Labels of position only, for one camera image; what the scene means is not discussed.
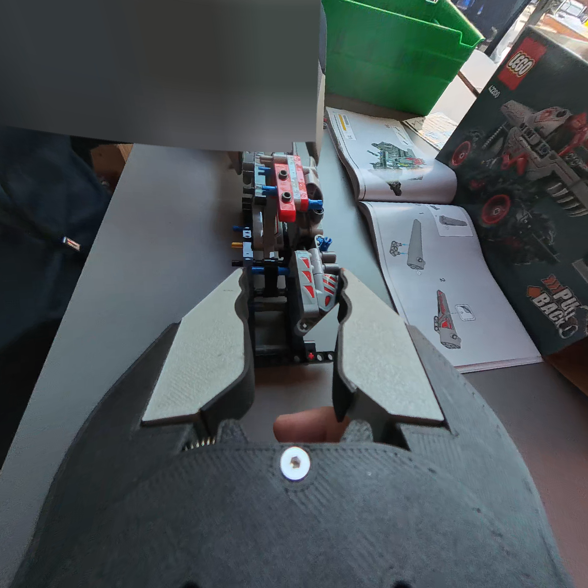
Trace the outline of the lego sticker sheet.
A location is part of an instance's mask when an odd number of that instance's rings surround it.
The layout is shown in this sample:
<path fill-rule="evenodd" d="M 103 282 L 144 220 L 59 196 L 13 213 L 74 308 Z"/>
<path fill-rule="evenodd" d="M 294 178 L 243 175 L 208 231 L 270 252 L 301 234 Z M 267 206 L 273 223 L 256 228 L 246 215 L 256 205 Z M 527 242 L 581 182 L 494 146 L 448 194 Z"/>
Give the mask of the lego sticker sheet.
<path fill-rule="evenodd" d="M 458 124 L 441 112 L 406 119 L 402 124 L 430 146 L 440 151 Z"/>

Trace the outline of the dark lego set box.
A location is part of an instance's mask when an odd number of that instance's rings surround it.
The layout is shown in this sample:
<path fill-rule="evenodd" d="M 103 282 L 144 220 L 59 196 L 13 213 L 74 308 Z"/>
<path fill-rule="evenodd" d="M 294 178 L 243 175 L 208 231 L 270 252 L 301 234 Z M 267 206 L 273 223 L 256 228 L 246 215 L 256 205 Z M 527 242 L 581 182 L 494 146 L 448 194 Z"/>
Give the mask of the dark lego set box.
<path fill-rule="evenodd" d="M 587 337 L 587 61 L 527 27 L 437 159 L 543 356 Z"/>

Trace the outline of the dark blue hoodie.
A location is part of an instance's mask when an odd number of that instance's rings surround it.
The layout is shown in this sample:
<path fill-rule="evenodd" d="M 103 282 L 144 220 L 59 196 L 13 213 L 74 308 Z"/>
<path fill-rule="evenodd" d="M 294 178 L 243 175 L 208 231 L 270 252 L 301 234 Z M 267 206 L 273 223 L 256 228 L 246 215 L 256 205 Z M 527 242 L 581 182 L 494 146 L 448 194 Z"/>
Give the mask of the dark blue hoodie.
<path fill-rule="evenodd" d="M 109 144 L 1 125 L 1 464 L 110 204 Z"/>

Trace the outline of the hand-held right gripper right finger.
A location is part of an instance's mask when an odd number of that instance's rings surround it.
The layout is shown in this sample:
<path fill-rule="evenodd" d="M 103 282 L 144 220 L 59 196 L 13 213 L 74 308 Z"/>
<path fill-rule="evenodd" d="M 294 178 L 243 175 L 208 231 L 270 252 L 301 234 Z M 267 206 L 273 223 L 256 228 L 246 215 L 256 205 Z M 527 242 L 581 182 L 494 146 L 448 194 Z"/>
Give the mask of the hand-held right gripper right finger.
<path fill-rule="evenodd" d="M 445 358 L 348 269 L 341 270 L 337 319 L 337 419 L 347 417 L 377 443 L 446 442 Z"/>

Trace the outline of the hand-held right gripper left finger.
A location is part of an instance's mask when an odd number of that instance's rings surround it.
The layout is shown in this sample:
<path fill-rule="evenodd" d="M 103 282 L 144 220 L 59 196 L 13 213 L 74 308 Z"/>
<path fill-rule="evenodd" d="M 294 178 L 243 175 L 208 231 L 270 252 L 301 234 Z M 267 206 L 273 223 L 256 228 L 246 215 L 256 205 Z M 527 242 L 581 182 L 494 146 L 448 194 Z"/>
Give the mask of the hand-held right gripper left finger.
<path fill-rule="evenodd" d="M 142 424 L 192 423 L 215 435 L 254 402 L 248 281 L 237 269 L 180 321 Z"/>

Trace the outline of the person's right hand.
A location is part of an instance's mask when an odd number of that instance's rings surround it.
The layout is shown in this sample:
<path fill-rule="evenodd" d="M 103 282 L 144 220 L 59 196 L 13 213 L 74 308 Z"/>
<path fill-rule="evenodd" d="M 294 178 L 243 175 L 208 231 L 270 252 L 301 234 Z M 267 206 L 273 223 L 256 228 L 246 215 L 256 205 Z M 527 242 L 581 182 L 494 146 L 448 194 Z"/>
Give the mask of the person's right hand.
<path fill-rule="evenodd" d="M 322 406 L 278 416 L 273 433 L 280 443 L 337 443 L 349 423 L 349 417 L 339 422 L 332 406 Z"/>

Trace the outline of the partly built lego truck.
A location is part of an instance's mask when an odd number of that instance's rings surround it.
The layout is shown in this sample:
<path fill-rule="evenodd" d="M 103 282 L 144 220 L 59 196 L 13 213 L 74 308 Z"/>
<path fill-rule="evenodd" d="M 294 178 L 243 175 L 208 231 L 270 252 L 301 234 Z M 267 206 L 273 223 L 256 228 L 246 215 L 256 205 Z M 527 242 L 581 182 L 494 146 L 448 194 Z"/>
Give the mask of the partly built lego truck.
<path fill-rule="evenodd" d="M 341 268 L 322 221 L 324 197 L 314 158 L 290 152 L 228 152 L 242 177 L 241 251 L 248 327 L 258 367 L 334 362 L 334 350 L 305 340 L 339 302 Z"/>

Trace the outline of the green plastic bin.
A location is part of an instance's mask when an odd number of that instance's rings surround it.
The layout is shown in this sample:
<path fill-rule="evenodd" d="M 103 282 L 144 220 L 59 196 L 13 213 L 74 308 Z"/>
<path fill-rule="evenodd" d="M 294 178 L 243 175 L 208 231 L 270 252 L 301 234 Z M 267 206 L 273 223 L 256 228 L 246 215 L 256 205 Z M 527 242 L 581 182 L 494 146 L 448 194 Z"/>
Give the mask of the green plastic bin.
<path fill-rule="evenodd" d="M 483 35 L 450 1 L 370 1 L 360 100 L 429 114 Z"/>
<path fill-rule="evenodd" d="M 449 1 L 323 1 L 327 92 L 429 114 L 476 35 Z"/>

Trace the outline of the open lego instruction booklet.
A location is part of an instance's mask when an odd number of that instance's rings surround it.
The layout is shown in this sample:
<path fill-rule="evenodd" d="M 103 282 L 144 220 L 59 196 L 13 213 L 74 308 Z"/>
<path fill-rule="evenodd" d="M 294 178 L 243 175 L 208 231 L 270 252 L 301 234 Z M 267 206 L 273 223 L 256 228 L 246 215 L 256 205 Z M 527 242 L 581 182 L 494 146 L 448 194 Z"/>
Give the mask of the open lego instruction booklet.
<path fill-rule="evenodd" d="M 472 218 L 452 205 L 455 173 L 400 121 L 334 107 L 325 116 L 403 320 L 465 373 L 541 363 Z"/>

